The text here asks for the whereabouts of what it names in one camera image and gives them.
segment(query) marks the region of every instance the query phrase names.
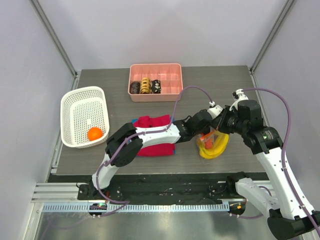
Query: red cloth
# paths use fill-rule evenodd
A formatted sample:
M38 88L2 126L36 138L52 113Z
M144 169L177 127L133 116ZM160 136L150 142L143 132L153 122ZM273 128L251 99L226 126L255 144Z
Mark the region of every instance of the red cloth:
M133 126L139 128L153 128L168 125L170 123L170 115L164 115L159 117L141 116L133 123ZM137 156L140 157L159 157L159 156L170 156L174 154L176 149L174 144L163 143L153 146L147 146L141 149Z

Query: pink compartment tray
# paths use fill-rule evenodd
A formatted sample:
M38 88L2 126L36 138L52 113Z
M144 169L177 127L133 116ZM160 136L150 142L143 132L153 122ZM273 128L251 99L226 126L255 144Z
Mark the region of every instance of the pink compartment tray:
M161 93L131 94L130 84L141 82L143 78L160 80ZM182 89L181 65L178 63L133 64L130 67L128 93L134 102L174 102Z

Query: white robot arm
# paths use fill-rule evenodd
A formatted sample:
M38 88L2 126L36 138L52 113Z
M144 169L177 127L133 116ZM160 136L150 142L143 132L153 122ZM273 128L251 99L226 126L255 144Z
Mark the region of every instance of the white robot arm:
M241 89L233 93L235 102L232 106L222 108L210 103L209 109L197 112L192 117L176 120L168 126L139 128L131 123L125 124L107 140L107 148L103 163L115 154L120 144L128 136L137 134L119 151L111 164L101 169L98 177L99 187L107 188L110 180L120 167L135 158L142 148L158 144L174 144L190 141L195 135L210 131L210 127L221 133L238 133L243 142L262 164L275 190L276 197L268 195L259 188L251 178L243 172L231 175L227 179L229 192L248 199L267 218L268 226L277 239L289 239L314 229L306 213L297 201L282 167L283 142L273 127L264 126L261 107L255 100L249 100ZM143 134L145 132L163 130L160 133ZM320 212L315 211L302 192L289 163L286 169L308 213L320 223ZM95 188L97 173L92 176Z

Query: metal frame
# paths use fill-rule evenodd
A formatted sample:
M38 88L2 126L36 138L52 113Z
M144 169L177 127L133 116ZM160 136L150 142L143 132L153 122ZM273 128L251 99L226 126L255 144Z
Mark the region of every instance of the metal frame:
M272 26L272 29L271 29L268 37L264 41L264 44L262 45L260 52L258 53L257 57L255 58L253 65L252 65L252 68L250 69L250 72L254 73L257 70L257 67L259 66L262 58L264 57L266 51L268 50L271 42L273 41L273 39L277 35L280 27L282 26L282 23L286 19L288 13L290 12L292 7L294 6L295 2L296 2L296 0L287 0L286 3L284 4L278 18L276 19L274 25Z
M77 72L72 65L66 51L64 50L59 38L57 37L50 21L48 20L44 10L42 9L38 0L29 0L31 5L33 6L34 10L38 14L40 20L42 21L44 27L46 28L48 34L50 35L54 45L56 46L58 52L60 53L61 57L65 61L68 69L70 70L71 74L74 76L74 80L70 90L74 90L78 87L79 79L80 79L80 72ZM282 23L284 22L285 18L287 17L288 13L292 9L296 0L287 0L284 7L282 8L279 17L277 18L275 24L273 25L268 37L266 38L259 54L257 55L252 68L249 69L250 76L255 87L258 87L257 79L255 76L255 71L259 66L262 58L264 57L266 51L268 50L271 42L273 41L274 37L276 36L277 32L281 28ZM269 121L263 107L261 95L259 92L256 92L259 103L261 105L262 114L264 116L265 122L268 125ZM59 164L59 159L62 151L62 141L61 135L59 132L54 153L51 159L51 169L49 170L48 177L50 173L55 174L57 172L57 167ZM270 183L270 181L254 181L258 186L265 186L270 191L272 196L275 196L274 189ZM30 214L28 226L25 231L24 240L33 240L36 236L38 225L41 219L41 213L46 206L46 204L76 204L76 203L83 203L88 201L79 201L77 200L78 195L78 188L76 183L38 183L35 187L35 191L32 197L32 211ZM243 201L242 198L239 199L224 199L224 201L234 202L234 201ZM302 239L315 239L315 235L313 232L306 233L302 236Z
M43 203L32 203L32 212L24 234L24 240L34 240L37 234Z
M71 84L70 91L75 90L78 87L80 76L81 76L81 71L76 73L76 76L73 79L73 82ZM58 134L58 137L57 137L57 140L55 143L55 147L54 147L54 152L53 152L52 158L51 158L51 169L49 170L48 175L46 177L47 180L48 180L50 174L57 173L57 168L58 168L58 164L60 161L62 147L63 147L63 143L61 140L61 132L59 131L59 134Z
M43 8L41 7L40 3L38 0L29 0L31 5L33 6L34 10L36 11L36 13L38 14L41 22L43 23L45 29L47 30L49 36L51 37L57 51L60 53L62 59L64 60L65 64L67 65L67 67L69 68L71 74L76 77L77 76L77 71L75 70L73 64L71 63L64 47L62 46L59 38L57 37L57 34L54 30L54 28L52 27L50 21L48 20Z

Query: purple cable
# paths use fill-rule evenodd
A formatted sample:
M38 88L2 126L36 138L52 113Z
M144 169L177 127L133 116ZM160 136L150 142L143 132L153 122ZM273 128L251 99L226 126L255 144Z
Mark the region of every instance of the purple cable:
M167 131L169 129L169 127L171 126L171 124L173 123L174 121L174 116L175 116L175 113L176 113L176 108L177 108L177 104L178 104L178 100L181 98L182 96L182 93L187 90L187 89L190 89L190 88L196 88L196 89L199 89L201 90L202 92L204 92L208 98L210 99L210 102L212 103L213 100L212 98L210 97L210 95L201 87L198 87L198 86L194 86L194 85L191 85L191 86L186 86L178 95L178 97L176 98L176 101L175 101L175 104L174 104L174 108L173 108L173 113L171 115L171 120L170 120L170 123L167 127L164 127L163 129L160 129L160 130L154 130L154 131L146 131L146 132L139 132L139 133L135 133L135 134L132 134L131 136L127 137L126 139L124 139L124 141L120 144L120 146L118 147L118 149L115 151L115 153L113 154L113 156L111 157L111 159L109 161L105 161L104 163L102 163L98 170L96 171L96 176L95 176L95 183L96 183L96 188L98 190L98 192L101 194L102 197L104 197L106 200L108 200L109 202L111 203L114 203L114 204L123 204L122 206L118 207L117 209L115 209L114 211L112 212L107 212L105 214L102 214L101 217L104 217L104 216L108 216L110 214L113 214L115 213L116 211L122 209L125 205L127 205L129 203L129 201L116 201L116 200L113 200L109 197L107 197L106 195L104 195L104 193L101 191L100 187L99 187L99 173L101 171L101 169L103 167L107 167L108 165L110 165L116 158L116 156L118 155L118 153L120 152L120 150L124 147L125 144L127 144L127 142L136 137L136 136L139 136L139 135L144 135L144 134L157 134L157 133L163 133L165 131Z
M111 157L111 159L109 161L105 161L104 163L102 163L99 168L97 169L96 171L96 177L95 177L95 181L96 181L96 187L97 187L97 190L99 191L99 193L101 194L102 197L104 197L106 200L108 200L109 202L111 203L114 203L114 204L122 204L120 207L118 207L117 209L113 210L113 211L110 211L110 212L106 212L106 213L103 213L100 215L100 217L106 217L106 216L109 216L111 214L114 214L116 213L117 211L119 211L120 209L124 208L127 204L129 204L129 201L116 201L116 200L113 200L109 197L107 197L106 195L104 195L104 193L101 191L100 187L99 187L99 173L101 171L101 169L103 167L107 167L108 165L110 165L114 160L115 160L115 157L118 155L118 153L120 152L120 150L124 147L124 145L132 138L136 137L136 136L139 136L139 135L142 135L142 134L157 134L157 133L163 133L165 131L168 130L168 128L171 126L171 124L173 123L173 120L174 120L174 116L175 116L175 113L176 113L176 108L177 108L177 103L178 103L178 100L180 100L181 96L182 96L182 93L187 90L187 89L190 89L190 88L196 88L196 89L199 89L201 90L202 92L204 92L208 98L210 99L210 102L212 103L213 100L211 98L211 96L209 95L209 93L207 93L203 88L201 87L198 87L198 86L194 86L194 85L190 85L190 86L186 86L178 95L178 97L176 98L176 101L175 101L175 104L174 104L174 108L173 108L173 113L172 113L172 116L171 116L171 120L170 120L170 123L167 127L164 127L163 129L160 129L160 130L154 130L154 131L146 131L146 132L139 132L139 133L135 133L135 134L132 134L131 136L127 137L121 144L120 146L118 147L118 149L115 151L115 153L113 154L113 156ZM75 224L71 225L71 226L68 226L68 227L55 227L59 230L68 230L68 229L71 229L73 227L75 227L76 225L88 220L88 219L91 219L91 217L86 217L86 218L83 218L81 219L80 221L76 222ZM44 232L42 233L41 235L41 240L44 238L47 230L49 229L49 226L51 225L52 223L52 220L48 223L48 225L46 226Z
M269 194L270 196L272 196L270 190L269 190L267 187L265 187L265 186L259 186L259 188L265 189L265 190L268 192L268 194ZM261 217L263 216L263 214L260 214L260 215L258 215L258 216L238 216L237 214L231 213L231 216L237 217L237 218L239 218L239 219L249 219L249 220L250 220L250 219L258 219L258 218L261 218Z
M253 87L253 88L247 88L243 90L244 92L247 91L263 91L263 92L267 92L267 93L271 93L275 96L277 96L284 104L285 108L286 108L286 112L287 112L287 117L288 117L288 123L287 123L287 128L286 128L286 133L285 133L285 137L284 137L284 141L283 141L283 146L282 146L282 151L281 151L281 162L282 162L282 169L284 172L284 175L290 185L290 188L296 198L296 200L298 201L298 203L300 204L301 208L303 209L303 211L305 212L305 214L307 215L307 217L310 219L312 225L314 226L314 229L316 230L318 236L320 237L320 229L317 225L317 223L315 222L315 220L313 219L313 217L310 215L309 211L307 210L307 208L305 207L304 203L302 202L297 190L295 189L295 186L290 178L290 175L288 173L288 170L286 168L286 148L287 148L287 143L288 143L288 138L289 138L289 133L290 133L290 129L291 129L291 111L288 105L288 102L277 92L266 89L266 88L261 88L261 87Z

